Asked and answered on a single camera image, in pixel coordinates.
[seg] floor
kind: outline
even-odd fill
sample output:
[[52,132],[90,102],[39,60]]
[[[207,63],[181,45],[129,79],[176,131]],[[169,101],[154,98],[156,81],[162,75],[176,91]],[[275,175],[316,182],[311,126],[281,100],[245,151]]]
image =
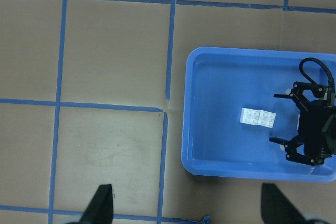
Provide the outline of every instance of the floor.
[[[0,223],[57,223],[112,183],[114,224],[262,223],[264,180],[181,163],[199,46],[336,53],[336,0],[0,0]],[[336,182],[272,181],[336,223]]]

